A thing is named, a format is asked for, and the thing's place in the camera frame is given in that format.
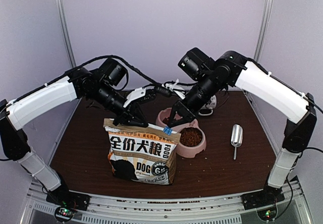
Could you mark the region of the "blue binder clip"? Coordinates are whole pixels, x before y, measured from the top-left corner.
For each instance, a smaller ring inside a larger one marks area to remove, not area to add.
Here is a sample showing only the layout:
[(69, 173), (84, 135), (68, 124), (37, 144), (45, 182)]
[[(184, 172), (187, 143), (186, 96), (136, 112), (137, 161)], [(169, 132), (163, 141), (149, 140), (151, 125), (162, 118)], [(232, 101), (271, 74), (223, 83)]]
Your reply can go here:
[(165, 126), (164, 129), (163, 129), (163, 132), (167, 135), (171, 135), (172, 134), (172, 129), (169, 128), (168, 126)]

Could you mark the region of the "dog food bag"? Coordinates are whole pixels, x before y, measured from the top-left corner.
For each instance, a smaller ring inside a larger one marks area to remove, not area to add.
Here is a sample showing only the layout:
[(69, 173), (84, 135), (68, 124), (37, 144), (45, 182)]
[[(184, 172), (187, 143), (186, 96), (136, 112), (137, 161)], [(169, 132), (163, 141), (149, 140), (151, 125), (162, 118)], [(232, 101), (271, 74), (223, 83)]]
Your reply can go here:
[(103, 126), (109, 137), (107, 158), (114, 177), (155, 185), (174, 182), (180, 133), (172, 131), (167, 135), (162, 127), (153, 124), (147, 128), (115, 126), (113, 119), (108, 118)]

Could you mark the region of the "metal food scoop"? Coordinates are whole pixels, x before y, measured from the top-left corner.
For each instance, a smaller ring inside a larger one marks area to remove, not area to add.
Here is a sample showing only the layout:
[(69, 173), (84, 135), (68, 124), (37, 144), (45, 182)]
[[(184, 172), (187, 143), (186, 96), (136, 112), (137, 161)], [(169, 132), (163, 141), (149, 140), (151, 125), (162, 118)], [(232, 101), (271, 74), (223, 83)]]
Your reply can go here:
[(232, 135), (231, 135), (231, 145), (234, 147), (234, 155), (233, 160), (236, 160), (237, 158), (237, 148), (242, 145), (243, 141), (243, 128), (235, 124), (232, 128)]

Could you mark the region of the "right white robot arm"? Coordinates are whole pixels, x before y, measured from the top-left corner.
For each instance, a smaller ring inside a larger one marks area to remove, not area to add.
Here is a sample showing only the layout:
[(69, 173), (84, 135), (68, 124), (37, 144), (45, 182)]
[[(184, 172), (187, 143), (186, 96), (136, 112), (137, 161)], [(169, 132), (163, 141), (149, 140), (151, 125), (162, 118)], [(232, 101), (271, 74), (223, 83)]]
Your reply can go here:
[(229, 86), (257, 96), (287, 117), (282, 148), (258, 197), (262, 204), (270, 204), (312, 137), (317, 122), (312, 95), (292, 89), (255, 60), (233, 50), (214, 60), (194, 47), (178, 66), (196, 84), (172, 106), (169, 128), (192, 122), (212, 96)]

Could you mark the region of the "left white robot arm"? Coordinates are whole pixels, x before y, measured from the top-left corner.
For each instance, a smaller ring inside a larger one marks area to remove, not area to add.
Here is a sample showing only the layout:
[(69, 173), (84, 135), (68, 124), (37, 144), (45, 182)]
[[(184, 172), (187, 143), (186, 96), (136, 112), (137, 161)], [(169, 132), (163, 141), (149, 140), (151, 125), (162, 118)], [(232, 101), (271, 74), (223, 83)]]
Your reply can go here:
[(83, 97), (112, 111), (116, 116), (115, 126), (147, 127), (138, 103), (125, 98), (114, 88), (123, 77), (129, 76), (128, 68), (137, 70), (121, 57), (99, 56), (14, 100), (1, 101), (1, 143), (5, 156), (39, 180), (62, 206), (72, 202), (72, 193), (63, 178), (28, 145), (23, 128), (48, 111)]

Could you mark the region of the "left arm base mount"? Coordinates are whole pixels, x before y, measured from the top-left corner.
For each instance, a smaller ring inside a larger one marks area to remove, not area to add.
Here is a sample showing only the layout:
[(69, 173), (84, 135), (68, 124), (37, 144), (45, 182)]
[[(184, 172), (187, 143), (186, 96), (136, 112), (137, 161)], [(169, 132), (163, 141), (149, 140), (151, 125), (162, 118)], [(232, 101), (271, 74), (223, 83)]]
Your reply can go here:
[(78, 210), (86, 211), (90, 202), (90, 196), (86, 194), (69, 192), (67, 200), (59, 200), (53, 193), (49, 192), (46, 201), (56, 204), (54, 217), (61, 223), (69, 222), (78, 212)]

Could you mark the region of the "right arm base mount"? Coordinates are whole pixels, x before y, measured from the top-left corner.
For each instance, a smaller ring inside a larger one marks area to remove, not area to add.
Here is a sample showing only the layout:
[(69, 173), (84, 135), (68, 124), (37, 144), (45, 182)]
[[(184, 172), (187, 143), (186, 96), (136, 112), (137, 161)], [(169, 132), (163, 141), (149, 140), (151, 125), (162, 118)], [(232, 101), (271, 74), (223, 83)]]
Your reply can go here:
[(257, 216), (262, 221), (273, 221), (278, 216), (277, 203), (284, 201), (283, 194), (271, 193), (265, 190), (243, 194), (241, 196), (245, 210), (256, 209)]

